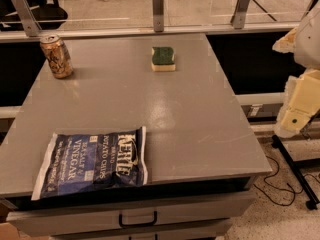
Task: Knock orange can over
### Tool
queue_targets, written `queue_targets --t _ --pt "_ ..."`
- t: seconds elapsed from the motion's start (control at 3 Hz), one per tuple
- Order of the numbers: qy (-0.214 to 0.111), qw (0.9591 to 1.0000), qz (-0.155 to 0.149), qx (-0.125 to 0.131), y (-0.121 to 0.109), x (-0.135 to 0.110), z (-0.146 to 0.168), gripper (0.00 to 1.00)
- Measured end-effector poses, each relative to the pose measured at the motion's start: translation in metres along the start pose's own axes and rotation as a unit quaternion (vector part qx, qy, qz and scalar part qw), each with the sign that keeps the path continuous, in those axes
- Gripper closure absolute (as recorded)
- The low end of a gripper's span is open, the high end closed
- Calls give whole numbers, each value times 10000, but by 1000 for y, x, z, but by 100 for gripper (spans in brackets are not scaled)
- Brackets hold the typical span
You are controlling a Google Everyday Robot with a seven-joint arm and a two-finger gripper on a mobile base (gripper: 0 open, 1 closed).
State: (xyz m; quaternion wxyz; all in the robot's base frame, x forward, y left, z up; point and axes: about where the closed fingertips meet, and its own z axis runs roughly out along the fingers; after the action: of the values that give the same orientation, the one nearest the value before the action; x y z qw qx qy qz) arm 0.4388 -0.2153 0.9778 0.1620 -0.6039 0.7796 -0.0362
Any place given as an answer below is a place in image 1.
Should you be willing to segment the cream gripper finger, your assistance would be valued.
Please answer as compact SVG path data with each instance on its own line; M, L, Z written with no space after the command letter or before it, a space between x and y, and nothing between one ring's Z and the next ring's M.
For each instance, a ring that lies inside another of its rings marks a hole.
M290 76L285 85L284 103L274 126L276 135L291 138L320 110L320 71L307 69L299 77Z

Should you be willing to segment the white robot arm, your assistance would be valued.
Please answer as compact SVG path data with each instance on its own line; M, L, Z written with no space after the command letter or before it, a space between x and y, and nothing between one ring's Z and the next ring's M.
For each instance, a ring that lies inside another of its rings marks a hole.
M298 27L278 39L272 49L292 53L294 61L305 68L299 77L288 78L274 127L279 137L291 138L320 110L320 5L312 8Z

